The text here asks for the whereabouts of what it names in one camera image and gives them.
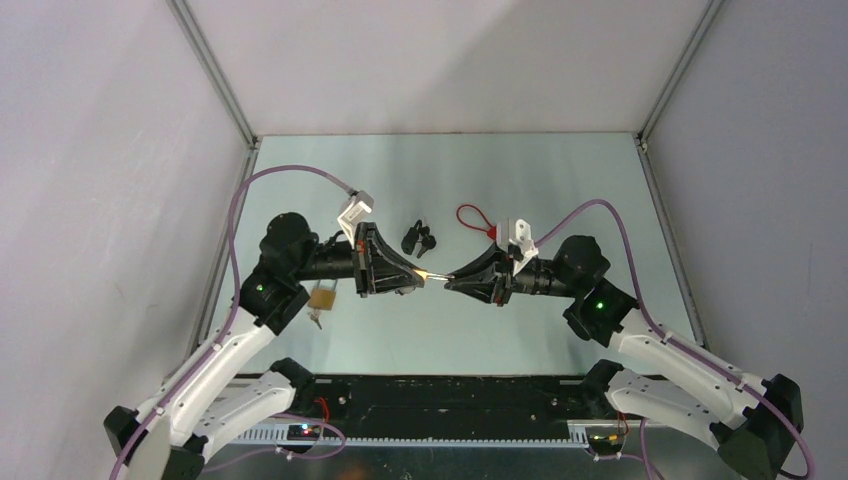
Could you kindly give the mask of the black-headed keys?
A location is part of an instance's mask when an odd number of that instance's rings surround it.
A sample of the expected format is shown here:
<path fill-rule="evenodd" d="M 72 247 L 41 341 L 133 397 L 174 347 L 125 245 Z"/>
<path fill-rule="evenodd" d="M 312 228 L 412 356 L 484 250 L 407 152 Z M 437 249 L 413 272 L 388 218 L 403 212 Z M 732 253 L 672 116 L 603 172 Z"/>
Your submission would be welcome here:
<path fill-rule="evenodd" d="M 433 250 L 437 245 L 435 236 L 431 233 L 429 226 L 422 226 L 418 229 L 419 234 L 419 250 L 415 257 L 420 259 L 425 253 Z"/>

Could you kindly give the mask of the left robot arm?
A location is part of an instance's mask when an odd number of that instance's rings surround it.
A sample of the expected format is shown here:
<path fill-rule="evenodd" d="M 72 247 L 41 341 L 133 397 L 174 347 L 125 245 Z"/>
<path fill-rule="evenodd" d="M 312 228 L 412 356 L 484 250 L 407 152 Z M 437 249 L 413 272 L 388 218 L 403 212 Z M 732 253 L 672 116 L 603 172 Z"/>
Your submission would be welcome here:
<path fill-rule="evenodd" d="M 390 246 L 372 222 L 352 239 L 319 240 L 298 213 L 274 217 L 260 255 L 236 290 L 224 323 L 194 351 L 160 390 L 138 407 L 115 407 L 104 428 L 116 453 L 111 473 L 149 467 L 161 479 L 196 479 L 231 440 L 277 414 L 326 414 L 315 377 L 292 358 L 271 364 L 238 396 L 218 395 L 254 356 L 275 340 L 310 300 L 304 281 L 351 278 L 361 297 L 422 288 L 426 273 Z"/>

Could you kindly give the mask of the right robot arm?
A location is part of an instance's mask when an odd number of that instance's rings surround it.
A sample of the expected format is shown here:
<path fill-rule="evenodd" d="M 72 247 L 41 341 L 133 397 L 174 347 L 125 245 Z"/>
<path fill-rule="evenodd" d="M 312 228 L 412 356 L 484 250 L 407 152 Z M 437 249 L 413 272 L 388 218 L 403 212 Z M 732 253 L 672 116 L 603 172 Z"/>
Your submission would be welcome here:
<path fill-rule="evenodd" d="M 614 411 L 661 422 L 712 449 L 745 479 L 776 479 L 803 429 L 799 386 L 777 374 L 747 373 L 651 319 L 641 302 L 606 280 L 610 267 L 596 240 L 572 235 L 550 260 L 532 258 L 520 270 L 496 245 L 451 273 L 445 287 L 503 306 L 514 294 L 566 297 L 563 316 L 582 340 L 654 368 L 658 385 L 622 364 L 600 360 L 585 376 L 585 411 Z"/>

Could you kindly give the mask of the red cable lock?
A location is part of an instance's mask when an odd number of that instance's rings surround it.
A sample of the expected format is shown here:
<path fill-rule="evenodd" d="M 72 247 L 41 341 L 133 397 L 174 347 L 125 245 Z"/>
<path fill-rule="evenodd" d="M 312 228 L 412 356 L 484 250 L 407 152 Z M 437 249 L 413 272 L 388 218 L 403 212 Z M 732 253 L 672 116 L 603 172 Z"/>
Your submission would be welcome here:
<path fill-rule="evenodd" d="M 470 203 L 460 204 L 456 208 L 455 217 L 463 227 L 485 234 L 492 241 L 496 239 L 496 225 L 489 220 L 477 205 Z"/>

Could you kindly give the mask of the black Kaijing padlock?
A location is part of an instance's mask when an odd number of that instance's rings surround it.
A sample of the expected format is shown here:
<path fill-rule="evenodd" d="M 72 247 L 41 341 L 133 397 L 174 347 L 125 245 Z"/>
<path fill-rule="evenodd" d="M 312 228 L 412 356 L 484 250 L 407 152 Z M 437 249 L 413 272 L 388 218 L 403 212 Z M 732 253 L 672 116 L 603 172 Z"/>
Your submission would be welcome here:
<path fill-rule="evenodd" d="M 422 220 L 417 220 L 404 234 L 401 240 L 401 250 L 406 255 L 412 255 L 416 245 L 421 238 L 421 229 L 424 227 Z"/>

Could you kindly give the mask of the small brass padlock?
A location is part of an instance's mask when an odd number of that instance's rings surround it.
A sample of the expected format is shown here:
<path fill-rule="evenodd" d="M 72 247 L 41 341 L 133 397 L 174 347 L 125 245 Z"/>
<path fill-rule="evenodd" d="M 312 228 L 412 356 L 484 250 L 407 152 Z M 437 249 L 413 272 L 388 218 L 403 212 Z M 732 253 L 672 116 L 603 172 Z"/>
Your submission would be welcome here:
<path fill-rule="evenodd" d="M 434 280 L 434 281 L 443 281 L 448 282 L 454 279 L 454 276 L 451 274 L 445 273 L 437 273 L 433 271 L 428 271 L 424 269 L 415 269 L 414 272 L 420 276 L 424 281 Z"/>

